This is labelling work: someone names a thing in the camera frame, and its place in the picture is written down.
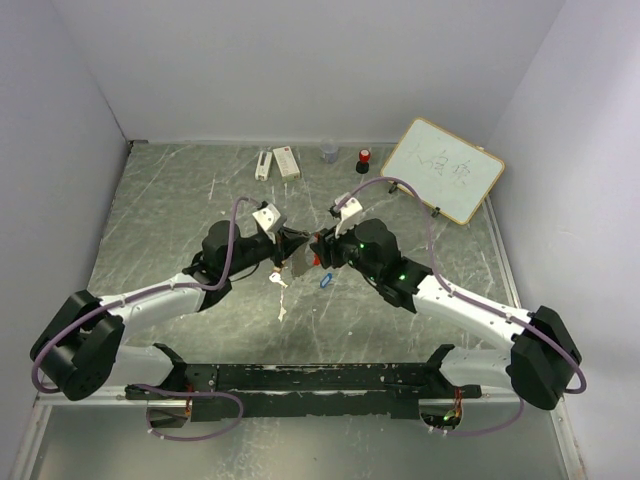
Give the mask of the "metal key holder red handle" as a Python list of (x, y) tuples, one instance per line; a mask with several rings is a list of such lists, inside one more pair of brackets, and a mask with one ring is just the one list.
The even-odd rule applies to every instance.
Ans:
[(300, 246), (290, 257), (290, 270), (293, 278), (302, 277), (316, 265), (316, 254), (311, 249), (311, 243)]

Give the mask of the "blue key tag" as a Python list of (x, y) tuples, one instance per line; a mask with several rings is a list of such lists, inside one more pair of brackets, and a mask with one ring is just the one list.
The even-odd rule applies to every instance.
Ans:
[(319, 283), (321, 289), (326, 288), (332, 281), (333, 275), (331, 272), (327, 273)]

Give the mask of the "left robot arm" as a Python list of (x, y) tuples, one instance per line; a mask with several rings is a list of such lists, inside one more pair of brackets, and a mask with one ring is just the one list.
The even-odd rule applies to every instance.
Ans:
[(188, 390), (186, 362), (170, 347), (127, 347), (133, 333), (218, 304), (232, 276), (264, 261), (283, 266), (310, 239), (307, 231), (259, 225), (244, 237), (228, 220), (210, 227), (180, 273), (132, 292), (98, 297), (81, 290), (64, 302), (30, 351), (31, 380), (43, 394), (71, 401), (106, 385), (132, 386), (173, 399)]

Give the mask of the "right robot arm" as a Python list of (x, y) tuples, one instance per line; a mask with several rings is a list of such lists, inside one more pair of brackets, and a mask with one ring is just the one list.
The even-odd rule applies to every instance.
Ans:
[(402, 255), (395, 235), (379, 219), (342, 234), (323, 229), (311, 249), (325, 268), (358, 271), (390, 305), (449, 320), (492, 346), (490, 353), (449, 350), (424, 374), (431, 395), (443, 398), (457, 386), (476, 384), (509, 389), (534, 407), (552, 410), (572, 393), (569, 384), (582, 357), (555, 310), (509, 307), (437, 276)]

